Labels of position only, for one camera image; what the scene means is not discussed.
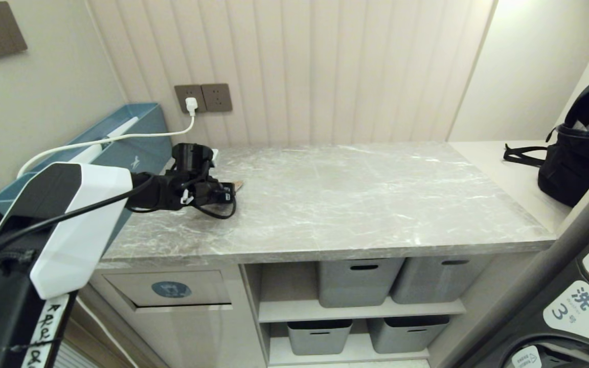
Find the washing machine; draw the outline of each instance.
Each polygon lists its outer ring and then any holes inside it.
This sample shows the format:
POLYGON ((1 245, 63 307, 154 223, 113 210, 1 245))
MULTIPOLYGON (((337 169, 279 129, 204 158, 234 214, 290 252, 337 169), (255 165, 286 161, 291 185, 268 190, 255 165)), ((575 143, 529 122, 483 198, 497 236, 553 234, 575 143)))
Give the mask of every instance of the washing machine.
POLYGON ((589 367, 589 244, 454 368, 589 367))

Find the electrical socket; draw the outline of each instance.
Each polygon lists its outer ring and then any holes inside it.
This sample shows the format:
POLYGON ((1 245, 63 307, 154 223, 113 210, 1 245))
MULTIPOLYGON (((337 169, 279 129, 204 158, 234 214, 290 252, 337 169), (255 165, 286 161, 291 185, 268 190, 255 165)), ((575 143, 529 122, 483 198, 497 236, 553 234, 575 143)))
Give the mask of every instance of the electrical socket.
POLYGON ((188 97, 194 97, 197 99, 198 107, 195 111, 197 114, 200 112, 210 111, 206 110, 206 102, 203 99, 203 92, 201 91, 201 86, 199 86, 199 84, 174 86, 174 91, 176 92, 176 97, 178 98, 180 110, 183 111, 184 114, 189 114, 188 108, 185 105, 185 99, 188 97))
POLYGON ((206 110, 211 112, 232 111, 231 91, 229 85, 222 84, 202 84, 201 91, 203 99, 206 101, 206 110))

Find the blue circular sticker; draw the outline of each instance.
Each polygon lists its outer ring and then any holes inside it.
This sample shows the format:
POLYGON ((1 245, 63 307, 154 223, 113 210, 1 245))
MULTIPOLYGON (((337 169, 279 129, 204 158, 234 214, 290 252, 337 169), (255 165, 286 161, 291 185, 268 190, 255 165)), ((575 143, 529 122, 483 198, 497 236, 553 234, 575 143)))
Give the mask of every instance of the blue circular sticker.
POLYGON ((165 298, 185 298, 192 294, 190 287, 180 282, 161 281, 151 286, 154 293, 165 298))

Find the white plug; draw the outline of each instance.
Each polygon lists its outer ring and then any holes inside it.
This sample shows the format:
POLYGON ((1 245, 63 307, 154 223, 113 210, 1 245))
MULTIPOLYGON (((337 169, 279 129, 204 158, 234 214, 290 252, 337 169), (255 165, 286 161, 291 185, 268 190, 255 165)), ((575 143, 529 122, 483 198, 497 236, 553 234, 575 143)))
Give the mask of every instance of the white plug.
POLYGON ((197 105, 197 99, 196 98, 194 98, 194 97, 188 97, 188 98, 185 99, 185 108, 190 113, 190 116, 193 117, 195 115, 194 110, 196 110, 197 107, 199 107, 199 105, 197 105))

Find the backpack strap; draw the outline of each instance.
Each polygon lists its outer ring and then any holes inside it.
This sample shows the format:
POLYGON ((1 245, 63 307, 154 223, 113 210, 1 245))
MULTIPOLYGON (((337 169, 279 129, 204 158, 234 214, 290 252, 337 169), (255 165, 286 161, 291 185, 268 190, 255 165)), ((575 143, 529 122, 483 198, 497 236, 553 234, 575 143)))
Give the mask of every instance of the backpack strap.
POLYGON ((546 150, 547 150, 546 147, 540 147, 540 146, 510 148, 506 144, 506 152, 503 154, 503 159, 506 161, 510 161, 512 163, 518 163, 518 164, 523 164, 523 165, 528 165, 528 166, 535 166, 538 168, 538 167, 542 166, 543 163, 545 163, 545 160, 542 160, 541 158, 526 156, 524 153, 533 152, 533 151, 546 151, 546 150))

